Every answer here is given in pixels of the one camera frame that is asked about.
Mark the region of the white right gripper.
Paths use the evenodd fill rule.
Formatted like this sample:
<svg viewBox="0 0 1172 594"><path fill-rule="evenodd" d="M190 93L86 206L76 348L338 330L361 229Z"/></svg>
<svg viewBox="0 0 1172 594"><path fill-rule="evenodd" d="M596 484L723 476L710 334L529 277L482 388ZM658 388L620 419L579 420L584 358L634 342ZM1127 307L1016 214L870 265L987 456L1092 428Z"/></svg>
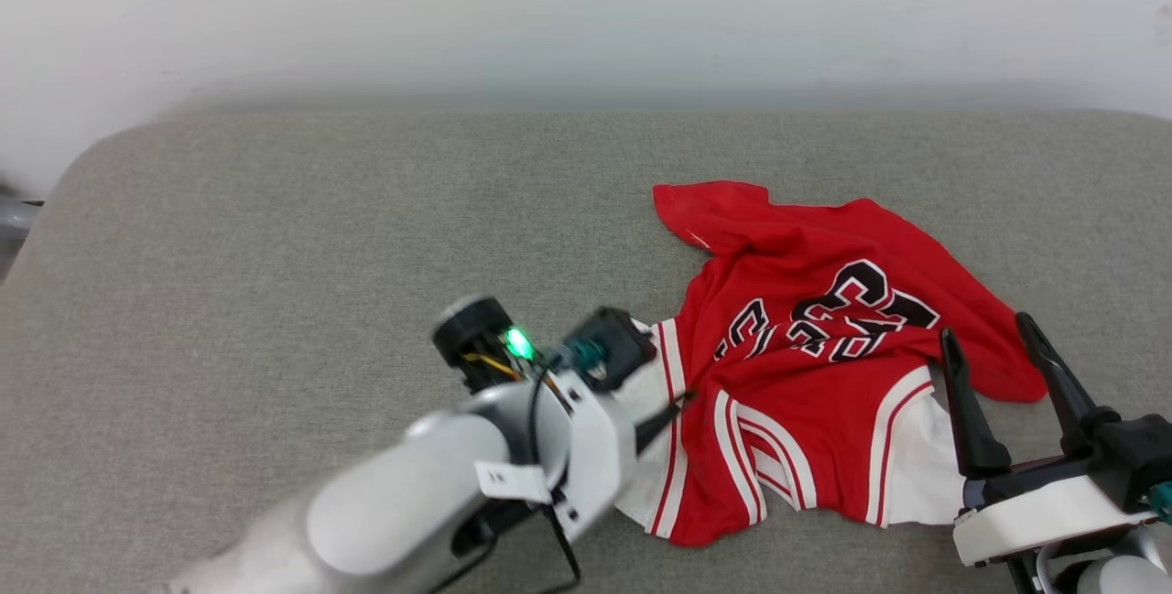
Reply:
<svg viewBox="0 0 1172 594"><path fill-rule="evenodd" d="M1016 313L1015 323L1058 418L1062 453L1086 457L1101 426L1117 422L1119 414L1092 401L1030 314ZM993 435L970 388L970 366L950 329L941 332L940 355L956 465L965 478L962 508L950 531L963 565L1033 557L1043 568L1052 557L1108 551L1161 566L1149 531L1158 519L1154 511L1120 506L1093 482L1085 459L1055 457L1011 467L1008 448Z"/></svg>

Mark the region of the grey metal frame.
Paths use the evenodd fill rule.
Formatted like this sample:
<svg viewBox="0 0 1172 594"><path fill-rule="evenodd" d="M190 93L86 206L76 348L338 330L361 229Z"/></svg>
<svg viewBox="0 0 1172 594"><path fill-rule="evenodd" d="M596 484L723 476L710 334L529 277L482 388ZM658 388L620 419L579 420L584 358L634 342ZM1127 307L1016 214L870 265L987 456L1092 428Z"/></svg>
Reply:
<svg viewBox="0 0 1172 594"><path fill-rule="evenodd" d="M32 232L32 226L43 207L43 202L25 202L0 190L0 284L5 282L18 252Z"/></svg>

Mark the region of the red basketball jersey white trim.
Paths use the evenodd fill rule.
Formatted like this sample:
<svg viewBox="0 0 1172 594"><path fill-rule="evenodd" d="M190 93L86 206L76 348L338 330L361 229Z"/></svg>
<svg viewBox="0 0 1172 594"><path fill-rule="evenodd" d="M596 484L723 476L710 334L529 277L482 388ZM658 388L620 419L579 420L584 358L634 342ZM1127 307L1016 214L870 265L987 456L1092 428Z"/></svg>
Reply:
<svg viewBox="0 0 1172 594"><path fill-rule="evenodd" d="M684 397L615 508L700 547L796 511L950 524L961 507L950 419L935 398L950 330L984 397L1045 397L1014 312L915 224L859 199L779 205L736 180L653 189L657 218L709 254L657 356L618 398L645 419Z"/></svg>

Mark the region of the grey fabric sofa cushion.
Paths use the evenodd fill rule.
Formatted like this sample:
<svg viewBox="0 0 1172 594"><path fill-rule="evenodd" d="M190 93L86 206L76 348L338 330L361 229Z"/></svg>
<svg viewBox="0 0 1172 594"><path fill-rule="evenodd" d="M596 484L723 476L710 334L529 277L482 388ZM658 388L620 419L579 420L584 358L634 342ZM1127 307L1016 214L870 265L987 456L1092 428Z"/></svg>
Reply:
<svg viewBox="0 0 1172 594"><path fill-rule="evenodd" d="M870 198L1030 313L1092 397L1172 419L1172 122L1131 112L281 114L88 149L0 285L0 594L155 594L466 392L499 298L557 342L677 313L650 189Z"/></svg>

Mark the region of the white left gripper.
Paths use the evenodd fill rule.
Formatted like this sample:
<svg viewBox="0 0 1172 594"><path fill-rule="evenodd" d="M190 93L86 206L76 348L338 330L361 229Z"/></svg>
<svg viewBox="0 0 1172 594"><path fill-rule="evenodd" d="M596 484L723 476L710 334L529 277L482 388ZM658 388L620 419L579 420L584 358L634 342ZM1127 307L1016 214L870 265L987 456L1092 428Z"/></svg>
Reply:
<svg viewBox="0 0 1172 594"><path fill-rule="evenodd" d="M553 510L570 542L587 532L624 494L636 470L636 455L669 430L677 415L695 397L695 391L674 395L657 414L639 419L629 415L607 392L594 392L577 373L556 373L552 380L563 395L565 414L548 484L556 492Z"/></svg>

